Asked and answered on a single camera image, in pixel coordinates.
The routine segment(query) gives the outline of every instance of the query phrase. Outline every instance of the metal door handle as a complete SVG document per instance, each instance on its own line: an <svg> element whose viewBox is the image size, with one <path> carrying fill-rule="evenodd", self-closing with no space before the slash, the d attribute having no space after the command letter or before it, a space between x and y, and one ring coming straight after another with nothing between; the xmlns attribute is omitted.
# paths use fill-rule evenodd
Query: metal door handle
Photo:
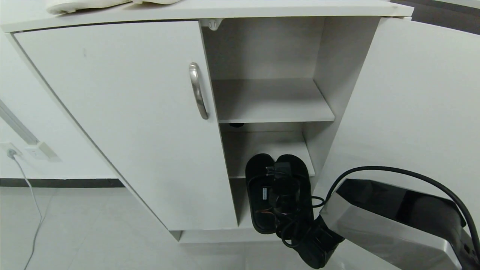
<svg viewBox="0 0 480 270"><path fill-rule="evenodd" d="M195 62L190 63L189 67L190 80L192 81L193 95L197 101L198 111L203 119L208 119L208 113L205 109L204 98L202 97L202 90L200 88L200 78L198 76L198 65Z"/></svg>

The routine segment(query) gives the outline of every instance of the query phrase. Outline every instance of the cabinet door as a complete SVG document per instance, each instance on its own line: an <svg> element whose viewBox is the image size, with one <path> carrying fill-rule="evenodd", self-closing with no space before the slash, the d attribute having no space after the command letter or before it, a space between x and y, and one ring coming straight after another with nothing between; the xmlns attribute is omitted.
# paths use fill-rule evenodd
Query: cabinet door
<svg viewBox="0 0 480 270"><path fill-rule="evenodd" d="M344 171L384 165L451 188L480 223L480 36L380 20L315 193ZM393 173L351 175L445 196Z"/></svg>
<svg viewBox="0 0 480 270"><path fill-rule="evenodd" d="M15 34L67 110L169 230L237 226L198 22ZM199 67L199 112L189 65Z"/></svg>

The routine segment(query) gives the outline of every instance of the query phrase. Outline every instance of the black baseboard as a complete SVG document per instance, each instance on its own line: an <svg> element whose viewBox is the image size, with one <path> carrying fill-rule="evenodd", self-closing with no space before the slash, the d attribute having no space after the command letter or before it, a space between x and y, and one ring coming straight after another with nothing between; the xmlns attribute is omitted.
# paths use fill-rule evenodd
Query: black baseboard
<svg viewBox="0 0 480 270"><path fill-rule="evenodd" d="M118 179L28 179L32 187L100 188L125 187ZM0 186L28 187L23 178L0 178Z"/></svg>

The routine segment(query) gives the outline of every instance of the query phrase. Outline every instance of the wall outlet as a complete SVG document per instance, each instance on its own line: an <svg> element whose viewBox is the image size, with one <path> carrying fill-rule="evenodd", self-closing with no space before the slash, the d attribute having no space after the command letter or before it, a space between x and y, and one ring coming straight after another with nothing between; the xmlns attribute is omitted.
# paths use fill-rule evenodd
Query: wall outlet
<svg viewBox="0 0 480 270"><path fill-rule="evenodd" d="M5 142L5 143L0 143L0 148L5 151L5 153L8 151L8 149L13 149L15 150L15 152L17 152L17 155L18 156L21 156L22 153L20 152L20 150L18 150L18 148L16 148L13 143L10 143L10 142Z"/></svg>
<svg viewBox="0 0 480 270"><path fill-rule="evenodd" d="M37 160L49 160L55 155L55 153L53 153L44 142L39 142L37 145L27 146L24 149Z"/></svg>

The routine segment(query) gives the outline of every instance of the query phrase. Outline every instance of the towel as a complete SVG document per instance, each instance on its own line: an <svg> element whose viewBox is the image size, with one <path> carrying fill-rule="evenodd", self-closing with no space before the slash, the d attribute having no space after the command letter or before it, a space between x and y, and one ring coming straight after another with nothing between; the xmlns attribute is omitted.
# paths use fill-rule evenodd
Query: towel
<svg viewBox="0 0 480 270"><path fill-rule="evenodd" d="M53 15L72 13L81 9L98 9L121 5L127 2L151 2L157 4L173 4L180 0L46 0L47 12Z"/></svg>

